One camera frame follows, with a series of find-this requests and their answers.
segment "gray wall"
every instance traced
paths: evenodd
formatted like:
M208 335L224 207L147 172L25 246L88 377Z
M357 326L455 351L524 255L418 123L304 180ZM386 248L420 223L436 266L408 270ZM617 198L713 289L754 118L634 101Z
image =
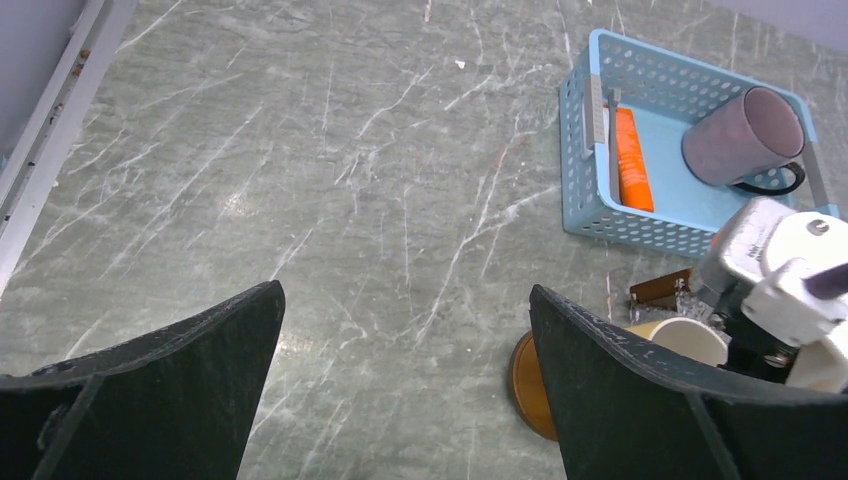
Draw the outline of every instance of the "gray wall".
M85 0L0 0L0 157L9 157Z
M848 0L709 0L848 52Z

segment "brown object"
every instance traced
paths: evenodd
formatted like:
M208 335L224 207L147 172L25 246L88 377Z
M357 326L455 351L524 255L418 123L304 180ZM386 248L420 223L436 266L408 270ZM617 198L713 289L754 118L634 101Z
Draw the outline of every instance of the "brown object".
M642 282L630 287L630 301L633 304L650 305L677 311L677 294L689 292L691 268L669 273L662 277Z
M548 406L548 395L542 383L542 370L539 368L539 357L536 356L536 344L533 342L533 332L527 332L515 345L512 358L509 359L507 372L507 389L512 404L521 419L534 432L557 441L551 408Z

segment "orange tube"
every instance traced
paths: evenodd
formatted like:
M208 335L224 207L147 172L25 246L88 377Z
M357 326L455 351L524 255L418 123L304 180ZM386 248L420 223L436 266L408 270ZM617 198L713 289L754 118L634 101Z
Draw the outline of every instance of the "orange tube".
M615 112L615 140L618 149L618 182L621 190L621 203L626 207L654 211L654 198L639 134L636 133L636 121L629 108L617 108Z

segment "basket handle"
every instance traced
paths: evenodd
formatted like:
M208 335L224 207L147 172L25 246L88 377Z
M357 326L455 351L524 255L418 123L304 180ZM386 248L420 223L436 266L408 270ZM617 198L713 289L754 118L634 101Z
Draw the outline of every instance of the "basket handle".
M807 179L810 182L810 190L813 191L815 209L825 215L840 218L839 208L832 200L834 197L831 193L830 186L825 182L822 175L816 148L815 142L807 142L801 151L801 160L804 161L804 167L807 170Z

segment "beige cup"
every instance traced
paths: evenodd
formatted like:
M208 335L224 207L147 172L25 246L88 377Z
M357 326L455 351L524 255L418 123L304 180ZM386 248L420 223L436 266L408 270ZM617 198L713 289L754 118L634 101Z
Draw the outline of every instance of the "beige cup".
M707 365L727 362L727 344L703 323L690 318L675 317L627 328L675 353Z

